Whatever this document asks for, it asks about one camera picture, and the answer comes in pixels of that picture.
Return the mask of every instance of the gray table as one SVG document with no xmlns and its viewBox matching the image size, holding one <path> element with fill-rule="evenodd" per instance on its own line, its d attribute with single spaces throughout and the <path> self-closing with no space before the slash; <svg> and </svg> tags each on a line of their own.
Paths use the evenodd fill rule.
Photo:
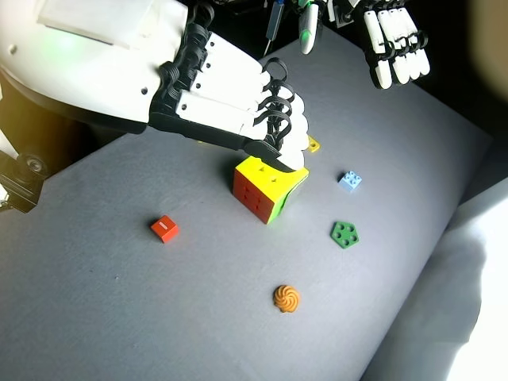
<svg viewBox="0 0 508 381">
<path fill-rule="evenodd" d="M 1 380 L 358 380 L 489 139 L 414 85 L 374 89 L 328 30 L 277 55 L 322 144 L 298 198 L 263 225 L 231 195 L 241 152 L 154 130 L 54 176 L 33 212 L 0 214 Z M 181 229 L 166 245 L 161 214 Z M 329 238 L 338 220 L 358 245 Z M 272 305 L 285 283 L 295 314 Z"/>
</svg>

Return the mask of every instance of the yellow block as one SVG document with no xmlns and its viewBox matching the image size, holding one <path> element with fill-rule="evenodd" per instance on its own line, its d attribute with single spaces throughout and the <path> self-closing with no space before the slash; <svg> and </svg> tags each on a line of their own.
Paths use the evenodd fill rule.
<svg viewBox="0 0 508 381">
<path fill-rule="evenodd" d="M 278 171 L 254 156 L 238 164 L 237 170 L 275 204 L 309 175 L 306 168 L 291 173 Z"/>
<path fill-rule="evenodd" d="M 309 151 L 316 152 L 319 148 L 321 148 L 321 145 L 318 143 L 318 141 L 309 135 Z"/>
</svg>

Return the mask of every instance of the blue block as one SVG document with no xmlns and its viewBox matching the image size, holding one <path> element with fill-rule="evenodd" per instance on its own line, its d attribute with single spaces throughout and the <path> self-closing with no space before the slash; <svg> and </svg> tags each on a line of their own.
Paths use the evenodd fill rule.
<svg viewBox="0 0 508 381">
<path fill-rule="evenodd" d="M 359 177 L 355 172 L 349 171 L 346 172 L 344 177 L 342 177 L 341 181 L 339 181 L 339 184 L 347 191 L 352 191 L 353 189 L 356 189 L 358 185 L 362 182 L 362 178 Z"/>
</svg>

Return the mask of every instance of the orange cookie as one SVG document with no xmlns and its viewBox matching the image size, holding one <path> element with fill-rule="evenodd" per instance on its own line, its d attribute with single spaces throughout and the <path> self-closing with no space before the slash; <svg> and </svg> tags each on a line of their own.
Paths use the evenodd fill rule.
<svg viewBox="0 0 508 381">
<path fill-rule="evenodd" d="M 300 294 L 291 286 L 279 286 L 273 294 L 273 302 L 280 312 L 295 312 L 300 303 Z"/>
</svg>

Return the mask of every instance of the toy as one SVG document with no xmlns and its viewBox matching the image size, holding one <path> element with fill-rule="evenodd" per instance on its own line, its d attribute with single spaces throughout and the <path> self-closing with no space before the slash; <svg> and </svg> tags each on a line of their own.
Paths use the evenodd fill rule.
<svg viewBox="0 0 508 381">
<path fill-rule="evenodd" d="M 279 286 L 273 294 L 273 302 L 280 312 L 295 312 L 300 303 L 300 294 L 291 286 Z"/>
<path fill-rule="evenodd" d="M 319 148 L 321 148 L 321 145 L 318 143 L 317 140 L 315 140 L 311 135 L 309 135 L 309 151 L 312 153 L 316 152 Z"/>
<path fill-rule="evenodd" d="M 349 171 L 346 172 L 344 176 L 342 176 L 341 181 L 339 181 L 339 184 L 347 191 L 351 192 L 356 187 L 360 185 L 362 182 L 362 178 L 359 177 L 355 172 Z"/>
<path fill-rule="evenodd" d="M 168 216 L 162 216 L 152 225 L 152 230 L 164 243 L 167 243 L 178 234 L 179 228 Z"/>
<path fill-rule="evenodd" d="M 308 175 L 305 168 L 291 173 L 277 171 L 250 156 L 235 168 L 233 195 L 268 224 L 280 214 L 288 196 Z"/>
<path fill-rule="evenodd" d="M 333 227 L 332 238 L 342 248 L 350 248 L 360 242 L 356 227 L 348 222 L 337 222 Z"/>
</svg>

